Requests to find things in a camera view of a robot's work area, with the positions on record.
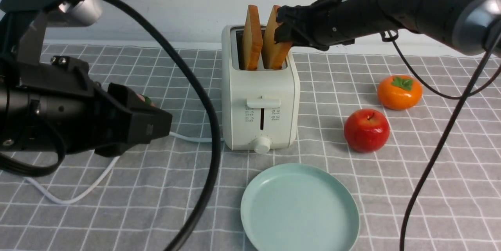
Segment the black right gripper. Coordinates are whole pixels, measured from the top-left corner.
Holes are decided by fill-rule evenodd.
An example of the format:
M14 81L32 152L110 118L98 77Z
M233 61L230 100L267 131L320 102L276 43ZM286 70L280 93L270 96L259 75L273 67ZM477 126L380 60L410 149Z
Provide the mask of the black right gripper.
M274 43L290 43L326 51L338 44L349 45L356 38L386 31L386 15L378 0L325 0L300 9L296 32L297 7L281 6L276 12Z

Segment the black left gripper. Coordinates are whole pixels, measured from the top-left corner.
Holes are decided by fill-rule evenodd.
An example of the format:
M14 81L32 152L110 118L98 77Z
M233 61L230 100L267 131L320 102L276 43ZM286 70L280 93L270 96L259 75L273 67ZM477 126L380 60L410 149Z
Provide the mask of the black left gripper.
M25 64L23 86L39 94L39 116L61 137L66 153L115 157L170 134L172 114L125 85L103 89L90 78L89 64L74 57Z

